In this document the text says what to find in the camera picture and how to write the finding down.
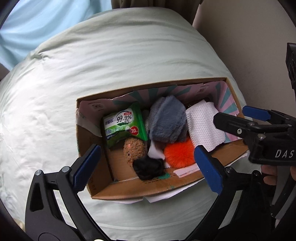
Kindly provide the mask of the person's right hand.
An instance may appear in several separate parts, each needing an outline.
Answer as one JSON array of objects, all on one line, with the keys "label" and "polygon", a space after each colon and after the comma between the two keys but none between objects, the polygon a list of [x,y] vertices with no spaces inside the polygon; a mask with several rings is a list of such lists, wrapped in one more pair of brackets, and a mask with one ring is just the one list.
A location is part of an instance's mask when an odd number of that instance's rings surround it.
[{"label": "person's right hand", "polygon": [[[261,172],[263,174],[265,174],[265,177],[263,178],[265,184],[271,185],[271,186],[276,185],[277,180],[278,180],[278,170],[277,170],[276,166],[262,165]],[[293,180],[296,180],[295,166],[291,166],[290,174],[291,174]]]}]

